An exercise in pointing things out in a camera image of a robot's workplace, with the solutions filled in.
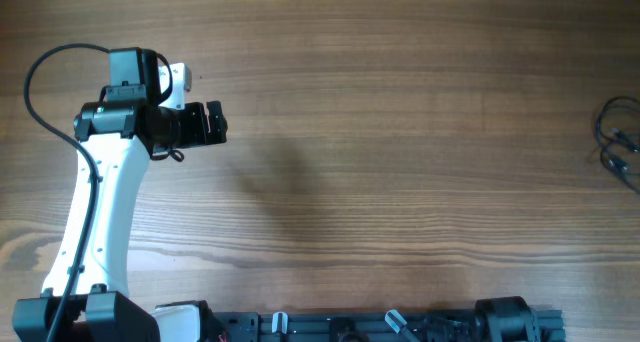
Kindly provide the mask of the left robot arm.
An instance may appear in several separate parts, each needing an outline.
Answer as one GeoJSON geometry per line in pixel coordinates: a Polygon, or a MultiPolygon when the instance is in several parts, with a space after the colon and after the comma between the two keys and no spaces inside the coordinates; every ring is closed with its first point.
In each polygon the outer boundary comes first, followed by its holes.
{"type": "Polygon", "coordinates": [[[78,170],[62,244],[40,295],[16,303],[13,329],[23,341],[226,341],[207,303],[147,311],[127,282],[133,212],[150,163],[225,143],[222,107],[186,102],[188,79],[160,53],[132,47],[108,56],[109,83],[67,137],[78,170]]]}

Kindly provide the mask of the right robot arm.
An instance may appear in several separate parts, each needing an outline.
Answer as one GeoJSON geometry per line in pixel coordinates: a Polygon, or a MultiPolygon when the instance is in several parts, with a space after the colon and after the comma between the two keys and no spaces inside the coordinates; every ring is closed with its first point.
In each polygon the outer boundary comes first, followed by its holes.
{"type": "Polygon", "coordinates": [[[539,327],[532,309],[522,297],[502,297],[479,300],[475,304],[482,341],[538,342],[539,327]]]}

